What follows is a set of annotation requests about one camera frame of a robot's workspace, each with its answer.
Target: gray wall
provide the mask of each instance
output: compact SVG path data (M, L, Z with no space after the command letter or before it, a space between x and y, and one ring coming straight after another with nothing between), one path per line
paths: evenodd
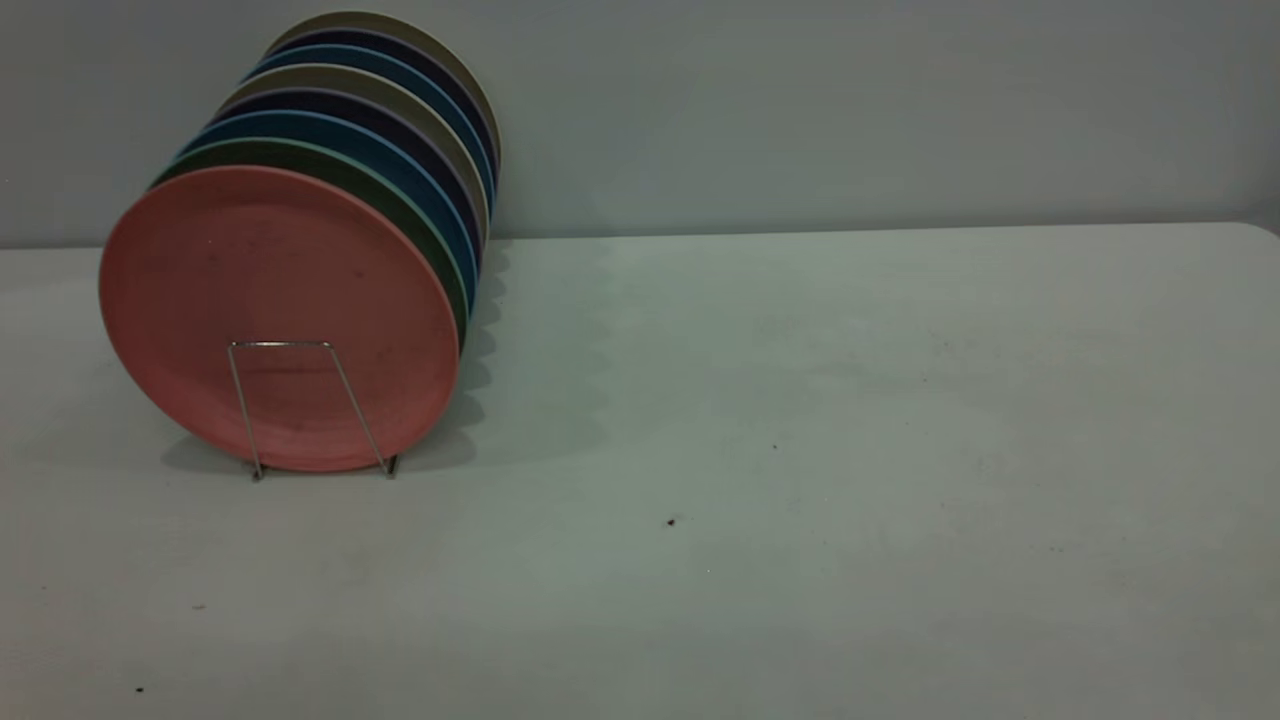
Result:
M498 232L1224 218L1280 190L1275 0L387 0L472 65ZM323 0L0 5L0 243L101 242Z

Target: pink plate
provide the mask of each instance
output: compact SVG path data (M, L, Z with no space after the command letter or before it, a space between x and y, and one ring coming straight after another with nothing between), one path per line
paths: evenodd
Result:
M228 345L328 341L385 457L444 413L458 372L449 301L374 209L307 176L248 165L146 193L102 254L106 333L143 392L193 434L251 459ZM329 352L236 354L264 465L376 462Z

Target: beige plate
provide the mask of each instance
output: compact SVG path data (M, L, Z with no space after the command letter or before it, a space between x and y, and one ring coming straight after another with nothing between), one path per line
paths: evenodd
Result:
M497 158L494 158L495 165L502 165L502 133L498 129L498 119L493 114L493 108L489 106L489 99L485 96L484 88L480 87L480 83L476 81L475 76L471 74L471 70L466 67L461 58L454 55L439 40L403 20L398 20L389 15L361 10L342 10L338 13L319 15L308 20L303 20L285 31L284 35L278 37L275 42L271 44L266 55L270 55L276 47L284 45L285 42L310 32L339 28L366 29L370 32L388 35L396 40L407 42L428 58L440 63L444 69L452 73L453 77L456 77L458 82L466 87L467 94L471 95L471 99L475 100L480 113L484 114L485 122L489 123L489 131L493 133L493 147L494 154L497 155Z
M462 145L462 140L453 132L453 128L430 105L422 102L416 95L394 82L383 79L374 73L343 65L288 65L256 76L236 88L236 92L223 102L218 113L220 114L230 105L251 95L294 87L332 90L334 92L353 95L381 106L388 113L401 118L421 132L457 170L458 181L462 182L471 200L471 211L476 217L480 237L488 241L489 200L484 193L480 170L476 169L471 154L467 152L466 146Z

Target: wire plate holder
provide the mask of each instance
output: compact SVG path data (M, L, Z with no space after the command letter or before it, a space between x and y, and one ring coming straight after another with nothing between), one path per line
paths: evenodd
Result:
M279 347L321 347L329 351L329 356L333 357L333 365L338 369L338 377L342 378L342 387L347 388L347 397L351 398L351 406L356 410L356 418L360 419L360 427L365 429L365 437L369 438L369 447L374 451L374 457L378 459L378 466L383 469L383 475L387 479L396 477L396 465L399 462L399 455L392 455L389 460L383 459L383 451L378 448L378 443L374 442L374 433L369 429L369 421L365 420L365 411L360 407L360 401L356 400L356 391L351 389L351 382L347 379L347 370L342 368L342 360L338 359L338 351L333 348L333 343L315 340L315 341L283 341L283 340L266 340L266 341L236 341L227 346L227 360L232 364L232 379L236 380L236 395L239 396L241 401L241 414L244 416L244 432L248 434L248 447L253 452L253 482L260 482L266 475L266 466L262 465L261 457L257 455L257 441L253 439L253 423L248 419L248 402L244 401L244 388L239 382L239 368L236 365L236 351L237 350L270 350Z

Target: plate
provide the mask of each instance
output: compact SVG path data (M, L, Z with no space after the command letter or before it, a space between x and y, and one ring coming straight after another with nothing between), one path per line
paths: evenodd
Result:
M457 379L453 316L426 260L369 205L288 170L210 168L147 192L108 241L99 300L142 391L243 459L233 341L333 343L385 457L431 428ZM242 350L237 364L265 465L376 462L326 351Z
M403 20L379 13L361 10L328 13L293 26L271 44L271 47L266 51L266 54L270 55L284 45L288 45L305 35L342 28L365 29L378 32L388 37L394 37L396 40L413 46L420 53L444 67L449 74L466 88L466 94L484 115L484 120L493 135L494 160L498 167L502 167L502 133L498 129L498 120L493 114L493 108L489 105L489 99L485 96L484 88L481 88L480 83L476 81L475 74L470 68L467 68L466 63L463 63L461 58L454 55L453 51L445 47L439 40Z
M387 140L339 118L297 110L273 110L228 118L209 126L180 155L223 140L280 137L328 147L372 168L407 195L439 228L453 255L466 291L467 309L475 307L476 258L458 209L435 178Z
M426 258L453 309L458 350L466 345L467 300L453 258L431 219L394 184L370 168L329 149L293 140L228 140L183 155L155 182L218 165L264 165L310 176L358 197L390 220Z
M367 33L348 32L347 35L357 36L352 38L353 42L362 38L358 36ZM406 51L416 55L410 49L406 49ZM307 64L339 65L366 70L394 82L426 102L449 124L458 138L462 140L462 143L466 145L467 152L471 154L476 168L484 178L489 202L490 205L493 204L497 197L497 165L492 160L493 146L489 145L488 136L484 133L483 127L477 131L466 113L460 109L458 104L429 77L396 58L365 47L351 45L311 45L285 50L266 58L250 72L248 78L276 68Z
M476 211L476 205L483 206L483 204L479 204L472 197L467 197L466 190L444 156L411 126L367 100L328 90L307 88L251 95L220 111L210 124L228 118L270 110L301 110L340 118L399 147L426 173L435 178L448 196L449 202L460 209L462 223L471 237L471 247L476 261L480 263L483 260L484 238L489 236L489 218L484 213Z
M218 111L221 113L252 95L300 87L330 90L369 100L413 126L449 161L449 167L466 186L467 195L484 200L484 214L493 217L475 160L448 123L413 94L374 73L338 65L291 65L244 82Z

